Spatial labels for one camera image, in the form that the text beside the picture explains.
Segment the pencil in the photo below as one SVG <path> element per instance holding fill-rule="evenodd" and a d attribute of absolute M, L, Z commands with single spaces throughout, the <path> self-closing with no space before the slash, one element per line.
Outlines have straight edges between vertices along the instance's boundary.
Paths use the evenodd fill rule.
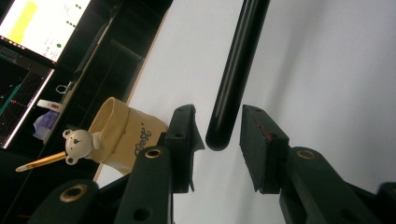
<path fill-rule="evenodd" d="M 27 163 L 23 166 L 20 166 L 15 171 L 23 172 L 23 171 L 31 170 L 31 169 L 39 167 L 39 166 L 43 166 L 43 165 L 47 165 L 47 164 L 50 164 L 50 163 L 53 163 L 56 161 L 63 160 L 64 158 L 66 158 L 66 153 L 64 153 L 64 151 L 59 152 L 59 153 L 53 154 L 51 156 L 45 157 L 43 159 L 40 159 L 38 161 L 32 161 L 32 162 Z"/>

